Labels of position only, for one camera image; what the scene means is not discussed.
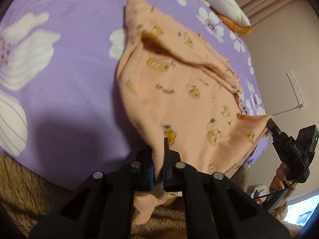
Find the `wall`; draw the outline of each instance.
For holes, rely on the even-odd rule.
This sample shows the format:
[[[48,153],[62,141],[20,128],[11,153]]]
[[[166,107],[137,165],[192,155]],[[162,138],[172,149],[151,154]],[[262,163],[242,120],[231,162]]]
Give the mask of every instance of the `wall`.
[[[306,0],[295,0],[253,26],[243,37],[255,68],[267,114],[298,105],[286,72],[293,70],[306,97],[307,107],[274,117],[279,128],[296,138],[299,129],[319,127],[319,19]],[[272,181],[280,164],[272,139],[264,154],[250,168],[250,184]],[[310,166],[310,177],[299,184],[294,195],[319,187],[319,156]]]

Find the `black cable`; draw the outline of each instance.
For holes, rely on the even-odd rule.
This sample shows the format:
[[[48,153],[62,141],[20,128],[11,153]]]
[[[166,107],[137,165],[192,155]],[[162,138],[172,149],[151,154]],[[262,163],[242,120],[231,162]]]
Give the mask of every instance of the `black cable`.
[[[283,190],[279,190],[279,191],[274,191],[274,192],[272,192],[272,193],[269,193],[269,194],[267,194],[267,195],[264,195],[264,196],[260,196],[260,197],[255,197],[255,198],[253,198],[253,199],[261,199],[261,198],[265,198],[265,197],[268,197],[268,196],[271,196],[271,195],[274,195],[274,194],[276,194],[277,192],[280,192],[280,191],[284,191],[284,190],[286,190],[286,189],[288,189],[288,188],[290,188],[290,186],[292,186],[295,182],[297,182],[302,176],[303,176],[303,174],[306,172],[306,170],[309,168],[309,166],[310,166],[310,164],[308,164],[308,166],[307,166],[307,168],[302,172],[302,174],[298,177],[298,179],[296,179],[296,180],[294,180],[287,188],[285,188],[285,189],[283,189]]]

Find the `fluffy brown fabric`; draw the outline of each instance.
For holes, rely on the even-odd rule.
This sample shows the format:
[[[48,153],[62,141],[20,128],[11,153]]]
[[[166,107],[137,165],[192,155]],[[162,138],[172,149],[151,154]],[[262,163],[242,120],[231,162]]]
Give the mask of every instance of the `fluffy brown fabric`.
[[[232,181],[243,191],[248,186],[248,166],[242,165]],[[14,223],[28,236],[31,228],[48,211],[58,206],[69,191],[51,184],[0,152],[0,200]],[[283,220],[287,206],[274,212]],[[182,198],[169,207],[157,207],[143,225],[133,225],[132,239],[186,239]]]

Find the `person's arm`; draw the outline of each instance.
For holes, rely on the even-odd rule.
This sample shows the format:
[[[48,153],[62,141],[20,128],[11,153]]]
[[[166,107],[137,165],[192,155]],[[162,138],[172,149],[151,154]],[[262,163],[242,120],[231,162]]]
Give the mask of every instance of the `person's arm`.
[[[276,175],[273,178],[270,186],[269,186],[269,191],[270,193],[274,191],[280,191],[285,188],[284,182],[286,181],[287,177],[285,174],[285,170],[287,169],[287,165],[285,163],[280,164],[279,168],[276,171]],[[282,207],[287,199],[293,194],[293,192],[296,190],[297,183],[292,184],[289,187],[288,193],[285,195],[285,197],[278,203],[276,208]]]

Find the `electrical socket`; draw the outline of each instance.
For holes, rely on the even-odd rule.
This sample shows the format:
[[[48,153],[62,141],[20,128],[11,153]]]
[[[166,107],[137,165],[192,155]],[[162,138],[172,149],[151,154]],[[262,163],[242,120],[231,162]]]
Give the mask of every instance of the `electrical socket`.
[[[297,81],[297,78],[294,74],[294,72],[291,70],[287,73],[287,76],[290,80],[290,83],[292,85],[292,89],[293,91],[295,92],[295,95],[296,95],[296,98],[297,98],[297,101],[298,101],[298,105],[303,105],[301,108],[305,108],[306,107],[306,100],[302,94],[302,91],[301,91],[301,88],[300,88],[300,85]]]

